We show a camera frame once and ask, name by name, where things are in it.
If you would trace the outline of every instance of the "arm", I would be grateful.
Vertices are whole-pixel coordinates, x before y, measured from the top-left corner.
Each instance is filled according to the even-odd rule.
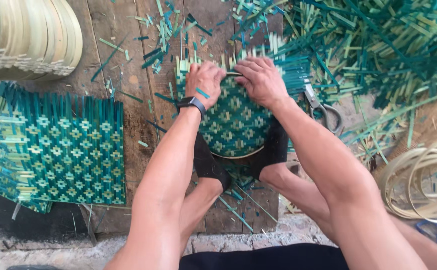
[[[187,74],[186,96],[195,96],[206,109],[210,108],[218,100],[225,75],[225,70],[211,62],[193,64]],[[196,88],[210,98],[197,93]],[[200,121],[196,107],[182,108],[161,140],[135,193],[127,242],[107,269],[178,269],[179,215],[190,182]]]
[[[370,173],[331,132],[305,114],[287,94],[268,58],[235,66],[237,82],[269,108],[292,139],[306,173],[330,208],[332,229],[351,269],[426,269],[383,208]]]

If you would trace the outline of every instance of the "black shorts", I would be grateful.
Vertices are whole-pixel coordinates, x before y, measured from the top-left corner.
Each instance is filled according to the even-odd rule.
[[[186,255],[179,270],[347,270],[347,262],[339,248],[297,243],[250,251],[198,252]]]

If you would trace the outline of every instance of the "scissor handle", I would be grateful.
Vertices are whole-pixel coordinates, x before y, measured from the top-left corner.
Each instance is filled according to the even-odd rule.
[[[315,116],[313,115],[313,111],[315,109],[320,109],[322,111],[323,119],[324,119],[324,126],[333,134],[336,134],[341,128],[342,128],[342,114],[334,107],[327,105],[327,104],[320,104],[320,106],[313,108],[310,106],[310,116],[311,118],[315,119]],[[331,111],[337,116],[337,126],[335,129],[332,129],[330,126],[330,120],[328,117],[328,111]]]

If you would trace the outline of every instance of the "scissors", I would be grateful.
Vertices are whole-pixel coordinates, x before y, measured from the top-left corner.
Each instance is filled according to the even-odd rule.
[[[320,111],[322,111],[323,114],[323,119],[324,119],[324,126],[330,130],[330,132],[332,132],[333,134],[337,133],[341,128],[342,128],[342,115],[339,111],[337,111],[336,108],[327,105],[327,104],[320,104],[320,102],[318,102],[317,97],[315,95],[315,91],[313,90],[313,88],[311,87],[311,83],[310,80],[308,78],[305,78],[305,96],[307,97],[309,103],[310,103],[310,117],[312,119],[315,119],[315,116],[313,115],[313,111],[315,109],[320,109]],[[332,127],[330,126],[330,119],[328,117],[328,111],[331,111],[333,114],[335,114],[337,116],[337,126],[335,129],[332,129]]]

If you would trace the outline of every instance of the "man's right hand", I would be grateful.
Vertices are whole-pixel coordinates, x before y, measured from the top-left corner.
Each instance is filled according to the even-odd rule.
[[[243,74],[235,81],[247,89],[250,99],[263,107],[273,111],[289,98],[282,76],[270,58],[247,57],[234,69]]]

